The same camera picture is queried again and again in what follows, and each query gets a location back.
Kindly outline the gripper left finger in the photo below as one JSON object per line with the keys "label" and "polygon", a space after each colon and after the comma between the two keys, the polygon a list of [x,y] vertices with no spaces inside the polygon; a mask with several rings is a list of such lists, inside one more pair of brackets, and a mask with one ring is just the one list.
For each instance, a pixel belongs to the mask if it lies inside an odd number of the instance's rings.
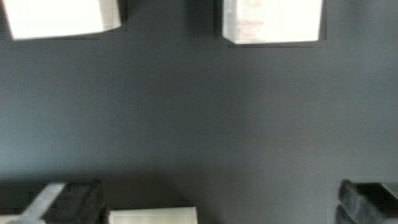
{"label": "gripper left finger", "polygon": [[106,224],[107,221],[104,185],[91,181],[47,185],[17,224]]}

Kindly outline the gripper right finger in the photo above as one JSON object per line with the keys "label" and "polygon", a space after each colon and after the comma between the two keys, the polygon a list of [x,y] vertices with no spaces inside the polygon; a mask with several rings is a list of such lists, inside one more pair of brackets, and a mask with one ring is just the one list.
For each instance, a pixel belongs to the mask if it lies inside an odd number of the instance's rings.
{"label": "gripper right finger", "polygon": [[398,183],[342,181],[337,224],[398,224]]}

